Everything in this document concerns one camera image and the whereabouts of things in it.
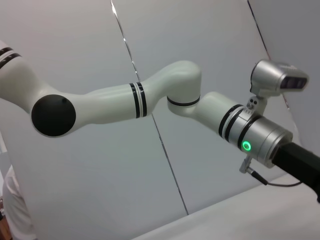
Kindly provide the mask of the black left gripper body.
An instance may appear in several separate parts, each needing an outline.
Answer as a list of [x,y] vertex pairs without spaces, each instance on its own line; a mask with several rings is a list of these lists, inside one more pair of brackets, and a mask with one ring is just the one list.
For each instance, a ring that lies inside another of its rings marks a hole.
[[281,145],[272,163],[310,187],[320,200],[320,157],[290,142]]

